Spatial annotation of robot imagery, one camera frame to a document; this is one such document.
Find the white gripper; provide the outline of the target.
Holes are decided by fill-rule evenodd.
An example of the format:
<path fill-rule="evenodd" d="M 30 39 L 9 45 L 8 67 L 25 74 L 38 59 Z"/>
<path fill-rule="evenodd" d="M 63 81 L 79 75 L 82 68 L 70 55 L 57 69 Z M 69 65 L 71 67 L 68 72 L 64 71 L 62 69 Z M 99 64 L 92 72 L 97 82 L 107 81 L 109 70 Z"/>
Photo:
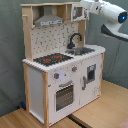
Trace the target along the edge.
<path fill-rule="evenodd" d="M 96 13 L 100 7 L 100 3 L 95 0 L 81 0 L 80 5 L 87 9 L 90 13 Z"/>

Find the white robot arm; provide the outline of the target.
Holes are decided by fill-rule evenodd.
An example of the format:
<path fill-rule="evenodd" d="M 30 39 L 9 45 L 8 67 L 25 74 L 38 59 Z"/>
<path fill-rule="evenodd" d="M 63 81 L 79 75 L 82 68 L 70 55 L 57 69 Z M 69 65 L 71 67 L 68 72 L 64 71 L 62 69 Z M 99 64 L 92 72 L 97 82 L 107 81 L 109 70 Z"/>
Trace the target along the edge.
<path fill-rule="evenodd" d="M 80 5 L 90 13 L 100 15 L 107 19 L 101 26 L 101 32 L 103 34 L 128 42 L 128 35 L 119 32 L 120 27 L 128 16 L 126 10 L 104 0 L 81 0 Z"/>

